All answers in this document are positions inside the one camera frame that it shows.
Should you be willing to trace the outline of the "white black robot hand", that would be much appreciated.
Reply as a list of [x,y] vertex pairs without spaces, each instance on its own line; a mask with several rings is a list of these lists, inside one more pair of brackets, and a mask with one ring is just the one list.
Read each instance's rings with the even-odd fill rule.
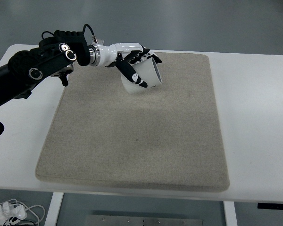
[[[88,46],[90,53],[90,66],[109,66],[116,62],[116,68],[124,77],[133,84],[147,88],[148,84],[138,75],[130,64],[139,64],[140,62],[152,58],[156,64],[162,63],[162,60],[149,48],[142,47],[139,43],[116,43],[110,46],[100,45],[98,43]],[[137,51],[129,62],[120,59],[127,56],[133,51]]]

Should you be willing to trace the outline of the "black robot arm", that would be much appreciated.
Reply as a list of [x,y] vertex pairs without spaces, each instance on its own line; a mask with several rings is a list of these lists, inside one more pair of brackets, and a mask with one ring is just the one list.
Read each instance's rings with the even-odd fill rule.
[[104,46],[95,35],[88,44],[84,33],[56,30],[50,37],[42,38],[37,48],[15,53],[0,67],[0,106],[12,99],[27,99],[50,76],[60,78],[66,87],[74,62],[80,66],[116,67],[130,83],[143,89],[150,87],[134,65],[148,59],[160,64],[161,59],[153,51],[139,43]]

